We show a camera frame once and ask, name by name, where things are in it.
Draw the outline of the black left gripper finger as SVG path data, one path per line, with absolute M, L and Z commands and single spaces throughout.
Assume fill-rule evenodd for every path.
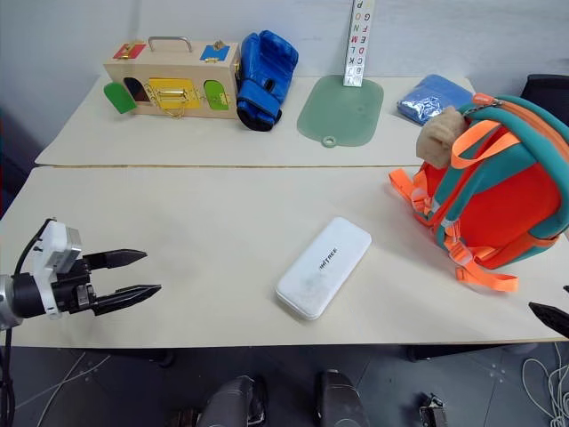
M 123 310 L 147 300 L 161 289 L 161 285 L 136 285 L 121 288 L 112 294 L 96 297 L 92 311 L 95 316 L 100 316 Z
M 124 267 L 145 258 L 147 254 L 134 249 L 118 249 L 84 256 L 89 270 L 114 269 Z

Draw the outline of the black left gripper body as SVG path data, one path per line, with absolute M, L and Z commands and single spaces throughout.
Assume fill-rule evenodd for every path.
M 59 312 L 77 313 L 96 305 L 88 261 L 79 259 L 67 273 L 57 273 L 52 282 L 53 295 Z

